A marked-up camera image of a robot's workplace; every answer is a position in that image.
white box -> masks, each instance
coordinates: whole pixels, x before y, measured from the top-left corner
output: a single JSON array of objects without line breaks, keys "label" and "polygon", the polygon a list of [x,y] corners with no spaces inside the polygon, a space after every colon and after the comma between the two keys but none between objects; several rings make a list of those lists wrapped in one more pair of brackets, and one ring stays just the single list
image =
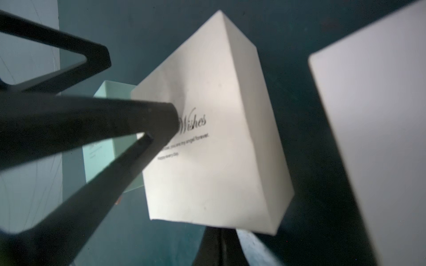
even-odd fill
[{"label": "white box", "polygon": [[426,1],[309,58],[381,265],[426,263]]},{"label": "white box", "polygon": [[293,187],[256,47],[215,13],[133,91],[181,130],[144,169],[151,219],[275,234]]}]

white gift box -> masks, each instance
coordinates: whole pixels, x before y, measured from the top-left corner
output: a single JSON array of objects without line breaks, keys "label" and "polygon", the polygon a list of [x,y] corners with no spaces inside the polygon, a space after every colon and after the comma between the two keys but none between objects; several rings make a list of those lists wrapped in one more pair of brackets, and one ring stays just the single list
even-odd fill
[{"label": "white gift box", "polygon": [[221,11],[131,95],[180,116],[143,171],[151,219],[277,232],[290,175],[256,47]]}]

mint green box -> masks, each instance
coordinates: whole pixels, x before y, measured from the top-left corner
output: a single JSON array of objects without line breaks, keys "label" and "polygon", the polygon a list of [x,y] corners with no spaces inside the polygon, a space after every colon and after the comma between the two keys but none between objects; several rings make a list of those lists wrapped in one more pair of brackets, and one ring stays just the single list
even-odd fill
[{"label": "mint green box", "polygon": [[[130,100],[130,92],[135,85],[129,85],[114,81],[104,81],[93,97]],[[86,183],[92,180],[116,157],[122,154],[136,141],[136,134],[124,137],[115,137],[83,146],[84,171]],[[126,188],[124,192],[136,189],[144,185],[142,173]]]}]

black metal frame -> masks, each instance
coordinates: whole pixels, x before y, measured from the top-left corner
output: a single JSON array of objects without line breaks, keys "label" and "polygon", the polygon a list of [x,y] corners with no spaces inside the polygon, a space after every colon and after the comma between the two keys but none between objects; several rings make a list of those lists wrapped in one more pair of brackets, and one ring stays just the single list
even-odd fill
[{"label": "black metal frame", "polygon": [[105,46],[25,20],[1,10],[0,32],[72,51],[86,57],[80,63],[20,84],[10,85],[0,79],[0,89],[3,90],[56,94],[111,66],[109,52]]},{"label": "black metal frame", "polygon": [[111,66],[105,46],[0,11],[0,31],[87,61],[9,85],[0,81],[0,170],[83,144],[145,132],[35,227],[0,232],[0,265],[69,265],[125,188],[178,131],[171,103],[54,96]]}]

light blue box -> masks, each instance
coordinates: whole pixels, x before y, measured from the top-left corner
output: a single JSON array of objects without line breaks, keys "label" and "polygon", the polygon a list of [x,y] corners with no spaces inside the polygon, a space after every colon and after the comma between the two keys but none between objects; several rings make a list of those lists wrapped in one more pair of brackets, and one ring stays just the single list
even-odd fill
[{"label": "light blue box", "polygon": [[[114,81],[104,81],[93,97],[130,100],[130,92],[135,85]],[[136,134],[124,137],[115,137],[83,146],[84,171],[88,183],[116,157],[122,154],[136,141]],[[144,185],[142,173],[126,188],[124,192]]]}]

